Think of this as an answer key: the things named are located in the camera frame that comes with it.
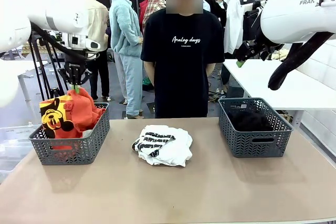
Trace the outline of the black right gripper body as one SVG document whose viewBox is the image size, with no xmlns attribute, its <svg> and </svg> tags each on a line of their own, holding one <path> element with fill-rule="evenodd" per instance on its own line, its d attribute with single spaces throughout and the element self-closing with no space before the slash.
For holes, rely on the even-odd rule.
<svg viewBox="0 0 336 224">
<path fill-rule="evenodd" d="M 278 44 L 269 40 L 263 33 L 261 28 L 258 28 L 256 32 L 256 38 L 253 42 L 253 50 L 256 53 L 261 53 L 262 55 L 270 56 L 275 51 L 279 51 L 284 44 Z"/>
</svg>

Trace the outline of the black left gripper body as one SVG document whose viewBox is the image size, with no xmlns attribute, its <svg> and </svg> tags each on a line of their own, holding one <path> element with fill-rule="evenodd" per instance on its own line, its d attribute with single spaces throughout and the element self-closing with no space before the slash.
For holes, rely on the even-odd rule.
<svg viewBox="0 0 336 224">
<path fill-rule="evenodd" d="M 80 75 L 87 69 L 85 60 L 80 58 L 75 58 L 69 55 L 65 55 L 65 65 L 64 68 L 76 68 L 77 71 L 77 77 L 80 77 Z"/>
</svg>

